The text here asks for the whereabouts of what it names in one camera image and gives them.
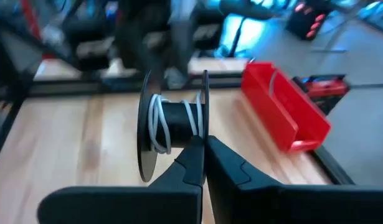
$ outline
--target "gray floor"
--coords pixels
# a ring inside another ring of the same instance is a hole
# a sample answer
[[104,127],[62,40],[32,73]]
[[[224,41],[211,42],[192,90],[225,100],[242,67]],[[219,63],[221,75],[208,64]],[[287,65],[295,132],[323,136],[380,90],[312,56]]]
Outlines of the gray floor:
[[356,184],[383,185],[383,88],[351,90],[328,118],[324,147]]
[[[342,21],[340,15],[334,16],[326,22],[323,32]],[[258,60],[273,61],[290,76],[346,73],[347,81],[352,85],[383,83],[383,34],[379,31],[359,21],[351,21],[336,44],[348,49],[348,53],[323,55],[313,53],[311,49],[325,46],[334,32],[319,34],[313,42],[302,42],[284,27],[285,22],[275,19],[245,23],[245,33],[262,30],[252,50]],[[242,37],[241,46],[251,45],[248,41],[248,37]]]
[[[334,16],[323,32],[342,21],[340,15]],[[292,36],[279,20],[245,25],[246,33],[263,29],[252,50],[257,59],[274,62],[291,77],[345,73],[352,85],[383,83],[383,34],[359,21],[351,21],[337,43],[349,52],[327,55],[311,49],[324,46],[333,32],[310,43]],[[248,45],[247,37],[242,41]],[[324,147],[356,184],[383,185],[383,88],[352,90],[328,119],[332,129]]]

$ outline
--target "red plastic container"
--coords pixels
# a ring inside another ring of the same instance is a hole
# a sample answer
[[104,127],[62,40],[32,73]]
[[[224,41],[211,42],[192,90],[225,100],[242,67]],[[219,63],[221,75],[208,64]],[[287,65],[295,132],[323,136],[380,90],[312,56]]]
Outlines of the red plastic container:
[[280,150],[309,151],[323,143],[331,128],[324,114],[271,63],[247,64],[241,89]]

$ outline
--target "spool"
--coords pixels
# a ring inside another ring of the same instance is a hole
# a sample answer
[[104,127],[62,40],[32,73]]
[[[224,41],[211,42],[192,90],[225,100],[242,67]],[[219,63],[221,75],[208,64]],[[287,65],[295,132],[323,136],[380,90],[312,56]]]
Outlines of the spool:
[[[148,108],[151,97],[154,94],[161,94],[162,79],[158,73],[150,71],[144,78],[141,89],[138,122],[137,122],[137,158],[141,179],[144,182],[151,180],[157,152],[151,150],[151,140],[148,132]],[[201,85],[201,106],[202,119],[204,124],[203,140],[206,144],[209,130],[209,76],[207,70],[204,71]],[[168,124],[172,147],[186,147],[192,137],[190,121],[187,117],[186,108],[182,103],[162,102],[164,116]],[[196,104],[190,103],[192,115],[197,121]],[[156,135],[157,142],[166,146],[165,137],[161,123],[158,123]]]

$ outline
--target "wooden table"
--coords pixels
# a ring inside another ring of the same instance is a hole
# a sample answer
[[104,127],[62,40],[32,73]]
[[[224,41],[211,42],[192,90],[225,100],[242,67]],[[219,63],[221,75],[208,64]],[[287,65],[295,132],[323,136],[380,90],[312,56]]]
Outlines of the wooden table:
[[[193,63],[193,70],[230,64]],[[38,78],[63,70],[56,63],[44,67]],[[163,93],[173,101],[191,101],[195,94]],[[37,223],[39,202],[62,187],[147,186],[137,165],[138,102],[139,94],[26,100],[0,154],[0,223]],[[276,148],[240,90],[212,90],[210,103],[210,134],[252,165],[285,184],[328,183],[307,154],[284,154]],[[158,156],[152,180],[180,151]],[[207,186],[203,206],[203,222],[214,223]]]

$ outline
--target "white wire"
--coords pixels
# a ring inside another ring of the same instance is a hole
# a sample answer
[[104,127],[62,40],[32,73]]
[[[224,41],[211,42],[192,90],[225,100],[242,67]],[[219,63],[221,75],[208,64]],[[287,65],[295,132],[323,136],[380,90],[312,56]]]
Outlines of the white wire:
[[277,70],[275,70],[270,78],[270,82],[268,83],[268,94],[273,96],[274,94],[274,79],[276,79]]
[[[154,94],[151,97],[151,101],[148,106],[148,132],[149,138],[151,140],[151,150],[156,151],[160,154],[170,154],[171,153],[171,135],[169,132],[168,124],[165,120],[164,111],[162,109],[162,102],[170,102],[169,100],[163,98],[161,95]],[[198,93],[196,96],[196,104],[197,104],[197,123],[198,123],[198,131],[196,122],[194,121],[194,117],[192,115],[190,104],[186,100],[182,100],[181,103],[186,107],[187,116],[190,121],[191,130],[193,135],[198,135],[203,137],[204,135],[204,122],[202,120],[202,105],[201,105],[201,93]],[[160,143],[156,140],[156,133],[158,130],[158,119],[161,122],[162,128],[164,130],[166,147],[160,145]]]

